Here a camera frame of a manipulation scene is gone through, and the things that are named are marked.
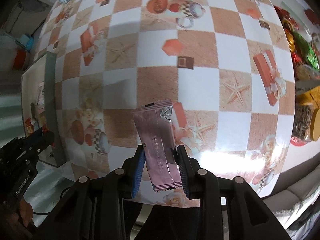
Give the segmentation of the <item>red bucket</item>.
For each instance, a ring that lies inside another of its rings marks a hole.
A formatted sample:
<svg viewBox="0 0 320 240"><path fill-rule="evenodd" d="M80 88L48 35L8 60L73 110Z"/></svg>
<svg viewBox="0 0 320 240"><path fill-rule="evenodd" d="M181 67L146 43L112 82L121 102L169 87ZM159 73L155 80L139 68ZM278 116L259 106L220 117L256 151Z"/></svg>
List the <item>red bucket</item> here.
<svg viewBox="0 0 320 240"><path fill-rule="evenodd" d="M30 53L25 50L19 49L14 59L12 70L26 70L29 64L29 59Z"/></svg>

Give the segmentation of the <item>red candy packet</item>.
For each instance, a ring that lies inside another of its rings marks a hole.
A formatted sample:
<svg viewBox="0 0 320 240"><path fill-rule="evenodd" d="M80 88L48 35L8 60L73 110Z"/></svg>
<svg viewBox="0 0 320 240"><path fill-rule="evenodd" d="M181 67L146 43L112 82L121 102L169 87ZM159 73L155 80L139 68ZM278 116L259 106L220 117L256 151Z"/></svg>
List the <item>red candy packet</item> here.
<svg viewBox="0 0 320 240"><path fill-rule="evenodd" d="M32 134L39 129L38 122L33 118L27 118L24 123L26 125L28 134Z"/></svg>

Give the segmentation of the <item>yellow lid dried-goods jar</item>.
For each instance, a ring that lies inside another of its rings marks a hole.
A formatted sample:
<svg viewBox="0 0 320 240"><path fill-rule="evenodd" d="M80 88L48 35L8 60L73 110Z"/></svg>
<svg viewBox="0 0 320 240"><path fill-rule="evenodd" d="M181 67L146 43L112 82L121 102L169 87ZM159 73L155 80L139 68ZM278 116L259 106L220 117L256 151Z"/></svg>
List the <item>yellow lid dried-goods jar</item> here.
<svg viewBox="0 0 320 240"><path fill-rule="evenodd" d="M304 142L319 139L319 108L313 104L296 104L292 135Z"/></svg>

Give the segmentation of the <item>mauve snack bar packet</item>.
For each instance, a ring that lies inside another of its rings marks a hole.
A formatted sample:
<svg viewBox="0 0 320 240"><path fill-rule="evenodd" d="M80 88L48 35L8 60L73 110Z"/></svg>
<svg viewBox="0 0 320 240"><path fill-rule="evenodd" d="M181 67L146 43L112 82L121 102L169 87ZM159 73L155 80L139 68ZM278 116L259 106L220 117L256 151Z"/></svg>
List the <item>mauve snack bar packet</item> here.
<svg viewBox="0 0 320 240"><path fill-rule="evenodd" d="M176 144L172 127L173 104L170 99L155 101L132 111L144 148L146 168L153 191L182 187L176 164Z"/></svg>

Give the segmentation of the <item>pink crispy cranberry packet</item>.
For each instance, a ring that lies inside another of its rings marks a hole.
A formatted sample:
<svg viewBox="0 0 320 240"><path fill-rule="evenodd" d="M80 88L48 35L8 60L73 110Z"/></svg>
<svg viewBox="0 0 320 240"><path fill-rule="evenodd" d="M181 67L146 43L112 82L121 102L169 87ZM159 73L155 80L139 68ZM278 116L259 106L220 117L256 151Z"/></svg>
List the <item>pink crispy cranberry packet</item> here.
<svg viewBox="0 0 320 240"><path fill-rule="evenodd" d="M36 105L39 114L45 111L44 82L39 83L36 97Z"/></svg>

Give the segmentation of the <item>green foil snack bag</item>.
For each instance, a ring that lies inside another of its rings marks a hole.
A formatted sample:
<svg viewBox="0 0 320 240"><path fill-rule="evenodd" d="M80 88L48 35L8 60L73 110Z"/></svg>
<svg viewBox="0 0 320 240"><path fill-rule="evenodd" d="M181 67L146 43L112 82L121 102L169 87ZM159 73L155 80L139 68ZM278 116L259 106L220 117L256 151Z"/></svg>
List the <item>green foil snack bag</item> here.
<svg viewBox="0 0 320 240"><path fill-rule="evenodd" d="M319 62L315 52L312 49L312 46L298 32L293 31L292 35L303 61L314 70L319 70Z"/></svg>

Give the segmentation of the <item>yellow snack box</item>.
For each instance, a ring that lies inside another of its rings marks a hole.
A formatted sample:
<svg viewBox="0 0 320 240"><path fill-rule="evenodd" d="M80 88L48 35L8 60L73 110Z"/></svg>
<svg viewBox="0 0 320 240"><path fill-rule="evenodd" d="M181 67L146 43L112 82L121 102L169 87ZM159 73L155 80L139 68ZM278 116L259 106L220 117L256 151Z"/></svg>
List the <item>yellow snack box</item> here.
<svg viewBox="0 0 320 240"><path fill-rule="evenodd" d="M320 107L320 86L312 88L296 97L296 103L299 105L312 104L315 108Z"/></svg>

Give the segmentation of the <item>grey sofa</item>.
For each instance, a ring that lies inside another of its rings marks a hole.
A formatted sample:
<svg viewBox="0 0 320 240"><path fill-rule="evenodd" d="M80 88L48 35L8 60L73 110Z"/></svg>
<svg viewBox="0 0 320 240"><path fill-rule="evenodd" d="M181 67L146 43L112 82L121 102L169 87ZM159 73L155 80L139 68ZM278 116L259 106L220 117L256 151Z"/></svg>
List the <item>grey sofa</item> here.
<svg viewBox="0 0 320 240"><path fill-rule="evenodd" d="M288 229L319 197L319 166L286 189L264 199L284 229Z"/></svg>

